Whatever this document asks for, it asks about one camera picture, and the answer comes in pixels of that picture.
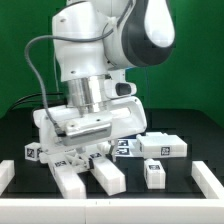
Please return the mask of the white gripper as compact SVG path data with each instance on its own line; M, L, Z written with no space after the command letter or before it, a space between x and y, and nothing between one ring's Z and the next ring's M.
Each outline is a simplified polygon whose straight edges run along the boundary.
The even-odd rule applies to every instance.
M78 165L89 164L85 146L110 140L107 158L115 163L117 139L142 133L147 127L142 103L134 96L111 100L105 110L83 116L76 108L66 106L52 107L49 111L66 136L56 134L44 109L36 110L33 118L39 128L42 151L50 155L77 148L75 158Z

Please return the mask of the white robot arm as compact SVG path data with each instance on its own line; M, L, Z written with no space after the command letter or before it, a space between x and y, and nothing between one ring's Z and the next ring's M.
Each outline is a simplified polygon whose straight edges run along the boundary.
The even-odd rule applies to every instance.
M68 96L63 106L33 113L41 162L146 129L125 71L161 64L171 54L175 30L168 0L67 0L48 38Z

